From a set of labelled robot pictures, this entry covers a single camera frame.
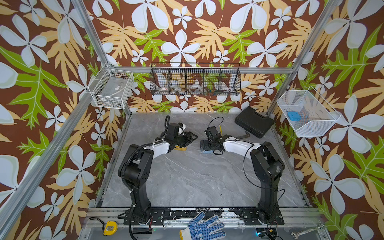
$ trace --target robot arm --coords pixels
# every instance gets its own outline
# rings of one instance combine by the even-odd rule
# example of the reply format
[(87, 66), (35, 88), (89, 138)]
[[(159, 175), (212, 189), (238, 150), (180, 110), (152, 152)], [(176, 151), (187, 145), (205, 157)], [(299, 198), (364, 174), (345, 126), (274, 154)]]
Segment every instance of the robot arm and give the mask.
[(207, 140), (200, 141), (201, 151), (234, 152), (252, 160), (256, 176), (260, 179), (261, 196), (258, 207), (258, 220), (263, 224), (269, 224), (278, 220), (278, 224), (284, 224), (280, 218), (281, 213), (277, 204), (277, 191), (280, 177), (285, 167), (283, 161), (269, 142), (250, 143), (232, 137), (221, 136), (216, 127), (208, 127), (205, 131)]
[(165, 120), (165, 131), (155, 142), (138, 146), (130, 145), (118, 170), (124, 185), (129, 189), (133, 208), (133, 220), (146, 223), (149, 220), (151, 202), (147, 197), (145, 182), (151, 170), (152, 159), (169, 153), (175, 147), (186, 147), (197, 139), (192, 132), (185, 132), (182, 123), (169, 123)]

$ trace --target black tool case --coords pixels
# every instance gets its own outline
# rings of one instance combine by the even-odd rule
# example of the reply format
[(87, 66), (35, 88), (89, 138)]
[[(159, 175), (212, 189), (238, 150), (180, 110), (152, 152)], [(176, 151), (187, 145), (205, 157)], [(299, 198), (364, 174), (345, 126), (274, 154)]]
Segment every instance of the black tool case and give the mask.
[(262, 138), (275, 121), (257, 113), (253, 108), (247, 107), (235, 118), (235, 123), (256, 137)]

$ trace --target white wire basket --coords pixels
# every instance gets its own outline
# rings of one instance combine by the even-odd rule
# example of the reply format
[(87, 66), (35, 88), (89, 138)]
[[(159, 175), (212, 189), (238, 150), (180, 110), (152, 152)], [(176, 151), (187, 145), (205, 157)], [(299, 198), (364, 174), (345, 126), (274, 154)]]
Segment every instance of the white wire basket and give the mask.
[(277, 104), (298, 137), (324, 136), (341, 117), (313, 88), (287, 91), (277, 100)]
[(124, 109), (134, 82), (132, 72), (103, 68), (94, 81), (99, 81), (91, 92), (96, 106)]

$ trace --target blue object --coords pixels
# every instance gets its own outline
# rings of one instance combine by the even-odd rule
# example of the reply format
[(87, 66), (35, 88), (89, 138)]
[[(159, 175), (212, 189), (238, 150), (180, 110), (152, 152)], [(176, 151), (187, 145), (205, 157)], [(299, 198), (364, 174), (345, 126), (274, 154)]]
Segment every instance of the blue object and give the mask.
[(298, 112), (290, 111), (288, 112), (288, 117), (291, 121), (298, 122), (301, 120), (301, 116)]
[(225, 237), (224, 231), (219, 231), (224, 228), (222, 222), (218, 222), (218, 216), (201, 222), (205, 217), (204, 212), (199, 212), (189, 223), (188, 227), (180, 230), (180, 236), (183, 240), (215, 240)]

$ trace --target blue dotted glove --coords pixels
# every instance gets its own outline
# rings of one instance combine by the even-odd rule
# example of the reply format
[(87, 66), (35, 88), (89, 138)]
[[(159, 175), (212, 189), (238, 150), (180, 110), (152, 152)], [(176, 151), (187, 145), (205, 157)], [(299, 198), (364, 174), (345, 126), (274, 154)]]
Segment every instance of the blue dotted glove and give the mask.
[(199, 212), (186, 229), (180, 230), (181, 240), (216, 240), (225, 237), (225, 232), (219, 231), (224, 228), (224, 224), (218, 221), (217, 215), (201, 222), (204, 217), (204, 212)]

